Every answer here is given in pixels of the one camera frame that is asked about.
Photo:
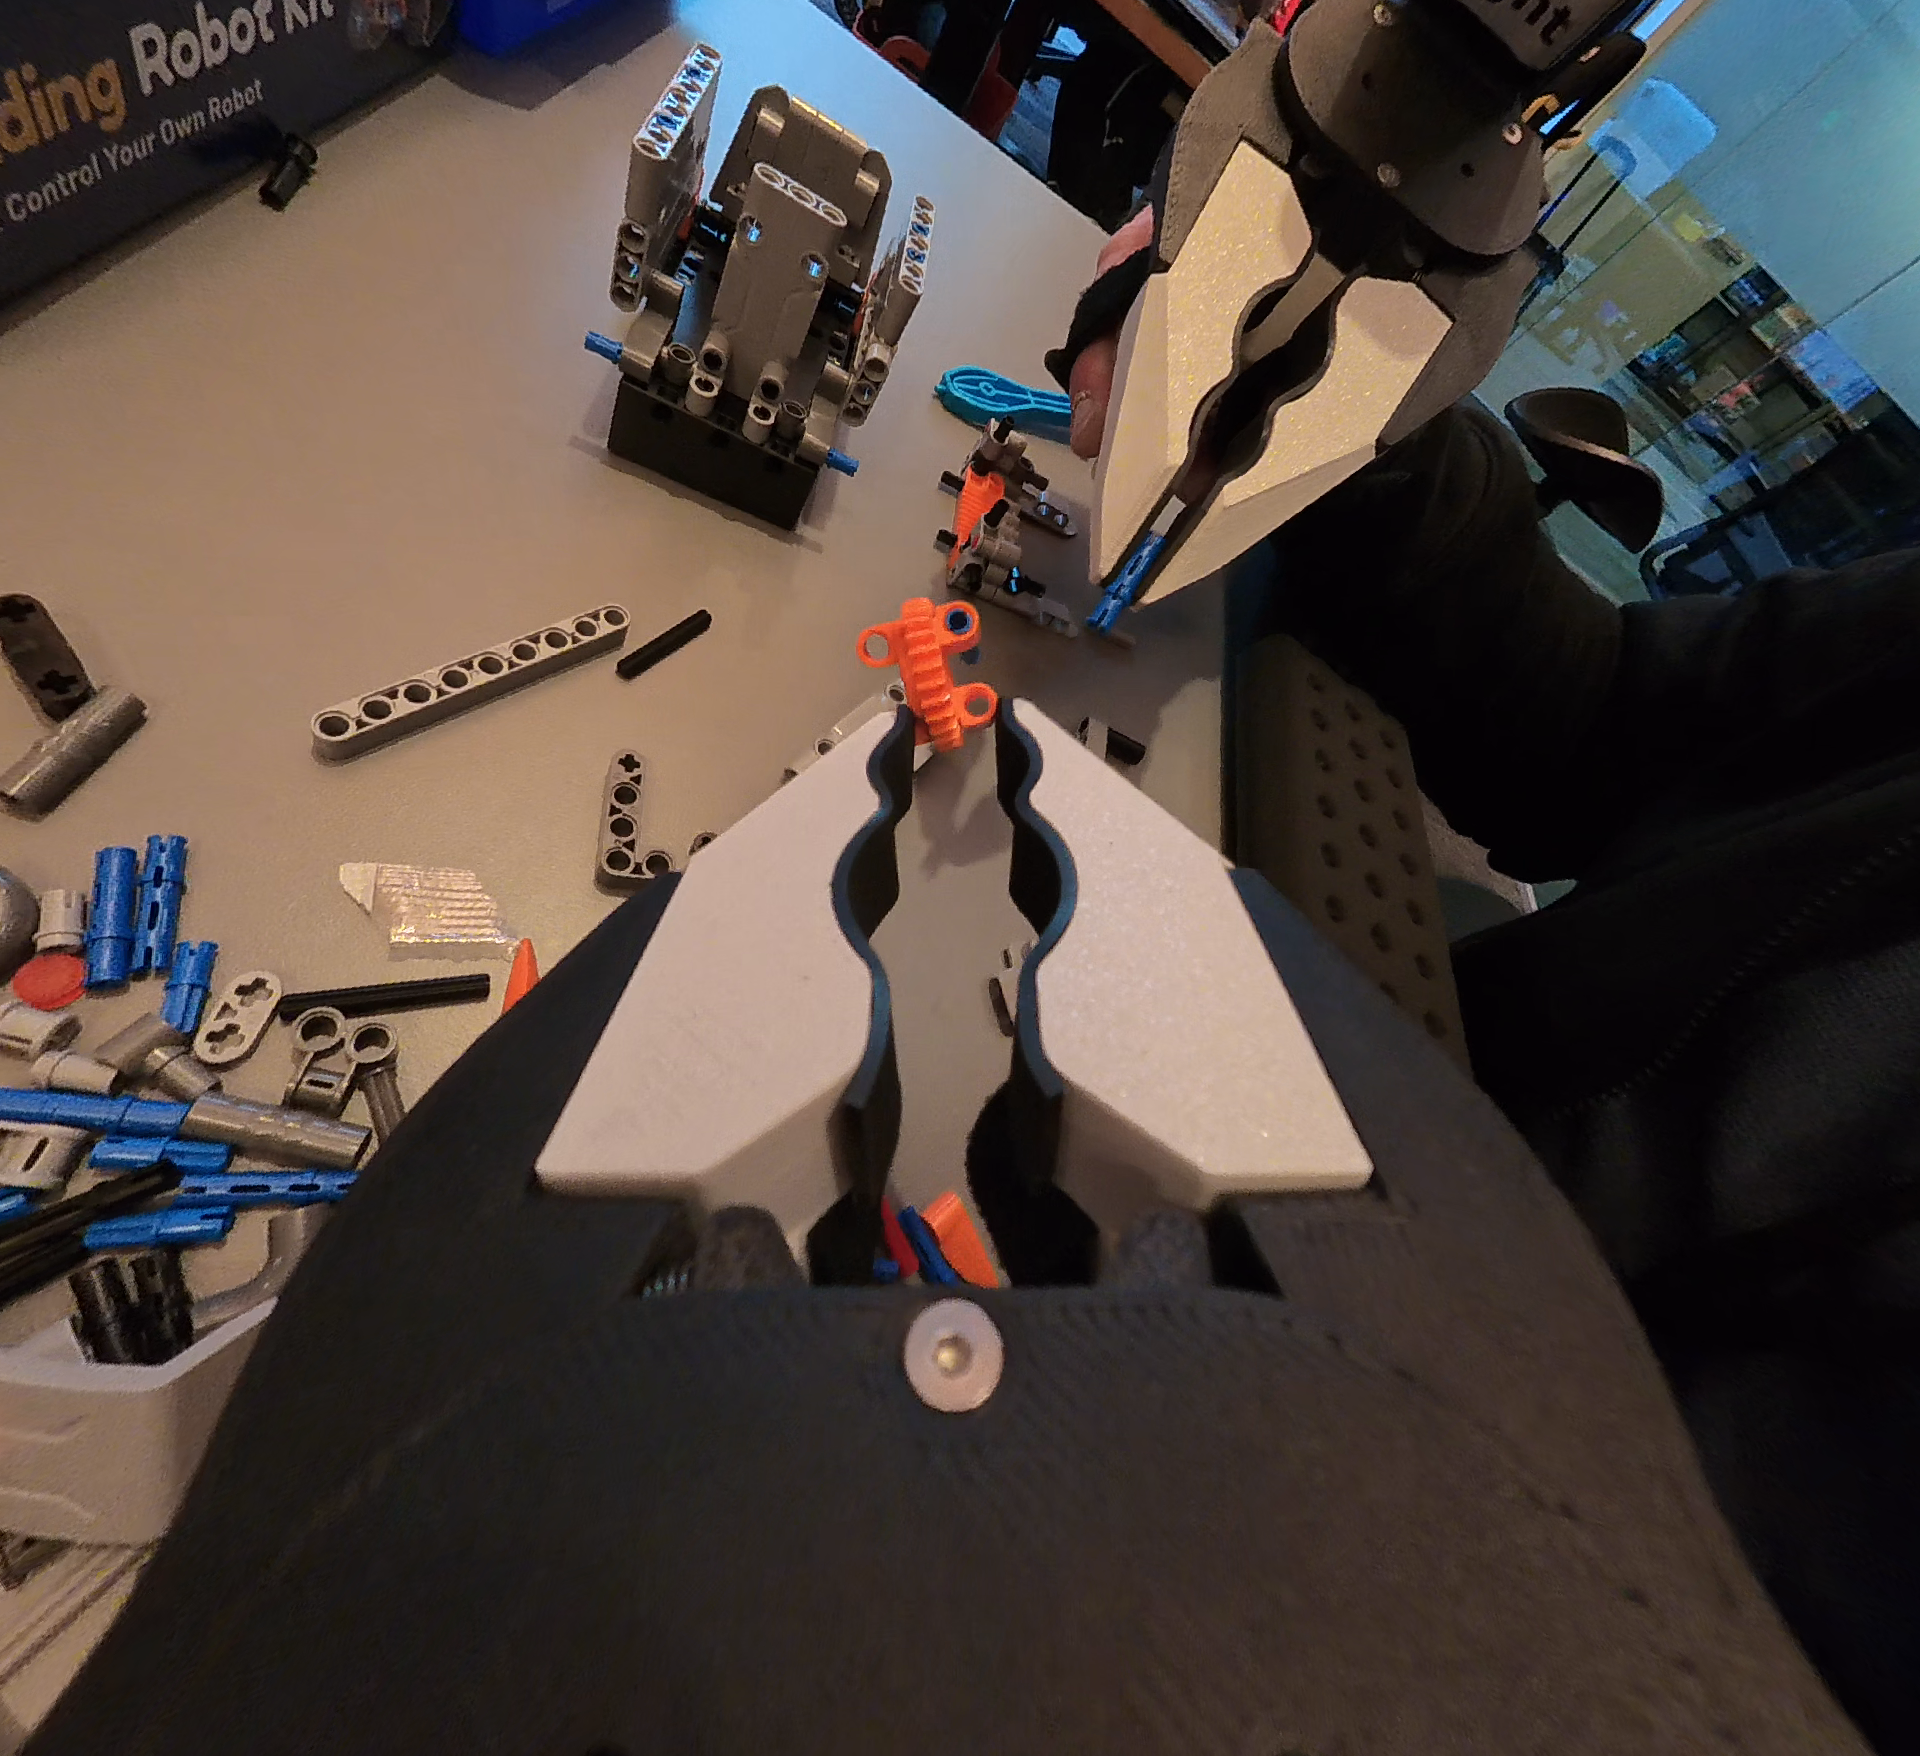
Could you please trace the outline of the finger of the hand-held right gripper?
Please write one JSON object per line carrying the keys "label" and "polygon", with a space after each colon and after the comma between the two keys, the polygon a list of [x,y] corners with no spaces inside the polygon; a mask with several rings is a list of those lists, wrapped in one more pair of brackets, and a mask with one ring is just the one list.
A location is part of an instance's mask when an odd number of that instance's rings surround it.
{"label": "finger of the hand-held right gripper", "polygon": [[1171,261],[1145,279],[1116,349],[1093,467],[1090,573],[1109,588],[1188,461],[1195,416],[1237,374],[1246,312],[1308,260],[1282,163],[1236,142]]}
{"label": "finger of the hand-held right gripper", "polygon": [[1331,303],[1329,349],[1316,381],[1266,402],[1252,442],[1224,454],[1224,485],[1195,523],[1165,544],[1139,601],[1210,578],[1362,470],[1450,326],[1414,279],[1362,276],[1343,287]]}

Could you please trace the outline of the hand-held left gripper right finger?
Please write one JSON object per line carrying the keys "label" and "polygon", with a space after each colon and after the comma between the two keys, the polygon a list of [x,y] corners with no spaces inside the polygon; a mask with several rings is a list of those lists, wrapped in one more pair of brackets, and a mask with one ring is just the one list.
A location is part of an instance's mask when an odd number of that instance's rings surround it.
{"label": "hand-held left gripper right finger", "polygon": [[1362,1190],[1370,1158],[1218,847],[1036,701],[996,712],[1019,963],[1019,1181],[1107,1235],[1154,1207]]}

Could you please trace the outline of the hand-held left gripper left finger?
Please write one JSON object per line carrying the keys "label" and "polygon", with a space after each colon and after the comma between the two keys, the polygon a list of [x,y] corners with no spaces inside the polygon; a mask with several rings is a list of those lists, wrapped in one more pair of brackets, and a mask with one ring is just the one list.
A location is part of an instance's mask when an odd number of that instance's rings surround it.
{"label": "hand-held left gripper left finger", "polygon": [[899,1142],[887,976],[913,715],[870,715],[678,877],[539,1155],[552,1194],[875,1212]]}

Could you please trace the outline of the long blue pin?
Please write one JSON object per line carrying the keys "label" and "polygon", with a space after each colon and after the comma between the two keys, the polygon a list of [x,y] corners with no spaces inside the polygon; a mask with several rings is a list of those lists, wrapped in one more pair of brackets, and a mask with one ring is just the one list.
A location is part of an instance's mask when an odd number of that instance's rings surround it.
{"label": "long blue pin", "polygon": [[1116,637],[1120,634],[1122,617],[1139,599],[1139,591],[1161,559],[1164,544],[1164,533],[1152,530],[1141,530],[1139,535],[1128,544],[1122,564],[1104,583],[1093,610],[1083,619],[1088,631],[1101,637]]}

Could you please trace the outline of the orange toothed gear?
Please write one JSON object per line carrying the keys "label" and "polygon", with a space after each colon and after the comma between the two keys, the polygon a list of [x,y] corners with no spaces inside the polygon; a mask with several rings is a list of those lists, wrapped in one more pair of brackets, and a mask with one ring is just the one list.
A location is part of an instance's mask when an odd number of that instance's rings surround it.
{"label": "orange toothed gear", "polygon": [[918,740],[948,754],[996,717],[996,687],[952,675],[952,657],[975,660],[977,644],[980,614],[970,601],[913,595],[896,616],[865,626],[856,653],[865,668],[896,670]]}

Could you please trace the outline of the black flat link piece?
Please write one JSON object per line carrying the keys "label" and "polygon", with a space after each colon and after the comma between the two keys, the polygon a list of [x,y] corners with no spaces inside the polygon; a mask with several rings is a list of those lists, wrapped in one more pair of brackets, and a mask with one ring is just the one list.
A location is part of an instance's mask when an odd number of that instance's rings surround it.
{"label": "black flat link piece", "polygon": [[95,696],[72,641],[34,593],[2,593],[0,622],[3,664],[45,722],[60,725]]}

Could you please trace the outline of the person's right forearm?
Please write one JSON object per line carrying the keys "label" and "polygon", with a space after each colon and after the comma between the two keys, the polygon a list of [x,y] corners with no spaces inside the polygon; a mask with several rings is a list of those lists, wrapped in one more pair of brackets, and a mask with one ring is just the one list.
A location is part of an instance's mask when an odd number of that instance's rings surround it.
{"label": "person's right forearm", "polygon": [[1618,603],[1549,542],[1515,437],[1461,399],[1267,540],[1272,624],[1406,732],[1519,879],[1915,856],[1915,550]]}

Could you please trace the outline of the person's right hand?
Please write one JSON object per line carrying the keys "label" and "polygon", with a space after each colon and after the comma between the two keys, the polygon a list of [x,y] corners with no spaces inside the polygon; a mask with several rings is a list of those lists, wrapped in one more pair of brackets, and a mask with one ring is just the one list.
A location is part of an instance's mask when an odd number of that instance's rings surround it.
{"label": "person's right hand", "polygon": [[1093,279],[1078,296],[1063,340],[1045,351],[1048,375],[1067,395],[1067,445],[1096,457],[1112,402],[1120,331],[1155,261],[1155,206],[1144,201],[1101,246]]}

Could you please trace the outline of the teal brick separator tool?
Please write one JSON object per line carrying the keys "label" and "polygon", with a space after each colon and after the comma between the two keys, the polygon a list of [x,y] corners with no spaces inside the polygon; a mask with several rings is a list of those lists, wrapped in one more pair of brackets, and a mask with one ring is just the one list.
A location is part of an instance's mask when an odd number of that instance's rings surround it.
{"label": "teal brick separator tool", "polygon": [[942,371],[931,395],[945,414],[973,428],[1003,419],[1019,434],[1059,443],[1067,442],[1071,432],[1071,402],[1063,391],[999,375],[983,366]]}

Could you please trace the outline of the dark grey angled beam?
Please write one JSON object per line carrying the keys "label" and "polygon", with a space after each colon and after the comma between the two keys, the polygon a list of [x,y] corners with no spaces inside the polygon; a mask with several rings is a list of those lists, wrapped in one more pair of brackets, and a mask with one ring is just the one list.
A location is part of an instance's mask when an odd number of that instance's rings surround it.
{"label": "dark grey angled beam", "polygon": [[604,894],[627,896],[678,875],[719,835],[719,828],[692,828],[683,808],[667,805],[665,822],[659,822],[649,809],[651,785],[646,756],[631,747],[611,754],[591,854],[591,881]]}

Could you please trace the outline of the black office chair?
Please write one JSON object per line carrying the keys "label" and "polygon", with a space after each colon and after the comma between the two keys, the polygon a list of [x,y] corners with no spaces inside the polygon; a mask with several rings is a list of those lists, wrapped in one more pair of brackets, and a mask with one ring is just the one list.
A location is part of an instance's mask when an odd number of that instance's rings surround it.
{"label": "black office chair", "polygon": [[1603,389],[1539,388],[1508,399],[1503,421],[1542,471],[1542,519],[1569,503],[1629,553],[1658,535],[1667,495],[1659,475],[1629,454],[1623,410]]}

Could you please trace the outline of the orange ribbed beam assembly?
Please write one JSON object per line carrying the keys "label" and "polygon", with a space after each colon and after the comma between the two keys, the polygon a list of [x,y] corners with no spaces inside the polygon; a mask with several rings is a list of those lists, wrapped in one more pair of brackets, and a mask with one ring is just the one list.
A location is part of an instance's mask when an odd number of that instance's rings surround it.
{"label": "orange ribbed beam assembly", "polygon": [[1078,521],[1049,498],[1019,429],[1005,417],[990,417],[964,470],[944,471],[940,485],[954,495],[952,526],[935,535],[948,590],[1071,637],[1074,614],[1028,568],[1021,533],[1038,530],[1070,542]]}

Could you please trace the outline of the small clear sticker bag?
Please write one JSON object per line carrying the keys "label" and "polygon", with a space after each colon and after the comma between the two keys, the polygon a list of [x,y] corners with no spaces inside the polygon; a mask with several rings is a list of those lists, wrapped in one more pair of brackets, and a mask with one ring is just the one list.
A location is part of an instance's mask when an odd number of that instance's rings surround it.
{"label": "small clear sticker bag", "polygon": [[515,932],[470,868],[349,859],[338,881],[394,950],[515,950]]}

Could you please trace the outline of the grey rectangular panel piece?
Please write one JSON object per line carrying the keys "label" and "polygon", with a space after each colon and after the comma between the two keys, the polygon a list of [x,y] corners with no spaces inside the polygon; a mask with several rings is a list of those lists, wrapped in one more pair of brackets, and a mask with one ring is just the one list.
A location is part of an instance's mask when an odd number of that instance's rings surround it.
{"label": "grey rectangular panel piece", "polygon": [[849,712],[840,715],[836,722],[822,727],[812,742],[807,742],[781,770],[780,781],[787,784],[794,777],[806,774],[818,760],[831,754],[847,738],[856,736],[864,725],[875,717],[886,717],[887,722],[901,708],[903,696],[897,681],[887,681],[879,692],[865,696]]}

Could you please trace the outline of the grey partly built model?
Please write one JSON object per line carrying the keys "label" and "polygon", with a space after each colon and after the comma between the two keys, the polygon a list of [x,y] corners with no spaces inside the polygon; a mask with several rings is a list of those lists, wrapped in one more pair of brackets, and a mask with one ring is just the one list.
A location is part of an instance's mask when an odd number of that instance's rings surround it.
{"label": "grey partly built model", "polygon": [[707,175],[721,51],[697,39],[629,143],[607,296],[620,334],[611,457],[780,532],[893,369],[923,297],[935,207],[883,152],[780,86],[755,88]]}

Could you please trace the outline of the long grey holed beam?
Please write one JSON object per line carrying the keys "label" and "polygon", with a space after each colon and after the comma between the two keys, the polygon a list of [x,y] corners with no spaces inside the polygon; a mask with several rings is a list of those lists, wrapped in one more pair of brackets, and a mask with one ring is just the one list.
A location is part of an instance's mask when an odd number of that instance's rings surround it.
{"label": "long grey holed beam", "polygon": [[361,757],[607,656],[627,630],[626,607],[606,603],[348,696],[311,715],[310,751],[323,763]]}

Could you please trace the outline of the person's dark clothed torso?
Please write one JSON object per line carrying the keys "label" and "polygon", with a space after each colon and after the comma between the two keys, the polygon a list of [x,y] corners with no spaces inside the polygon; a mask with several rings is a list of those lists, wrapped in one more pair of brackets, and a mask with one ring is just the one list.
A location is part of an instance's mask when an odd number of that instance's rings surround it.
{"label": "person's dark clothed torso", "polygon": [[1454,977],[1749,1566],[1868,1741],[1915,1751],[1915,751],[1639,843]]}

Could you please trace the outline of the grey tube connector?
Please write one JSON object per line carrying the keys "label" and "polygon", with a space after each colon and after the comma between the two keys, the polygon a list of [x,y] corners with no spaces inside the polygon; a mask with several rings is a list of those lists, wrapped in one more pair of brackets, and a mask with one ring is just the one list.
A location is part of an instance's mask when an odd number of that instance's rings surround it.
{"label": "grey tube connector", "polygon": [[86,784],[148,720],[131,689],[101,687],[2,770],[2,808],[44,818]]}

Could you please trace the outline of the blue robot kit box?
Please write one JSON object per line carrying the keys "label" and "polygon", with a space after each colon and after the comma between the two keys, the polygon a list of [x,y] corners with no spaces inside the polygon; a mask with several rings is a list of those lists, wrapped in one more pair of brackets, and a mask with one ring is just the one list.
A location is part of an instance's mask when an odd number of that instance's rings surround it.
{"label": "blue robot kit box", "polygon": [[455,0],[2,0],[2,296],[410,81]]}

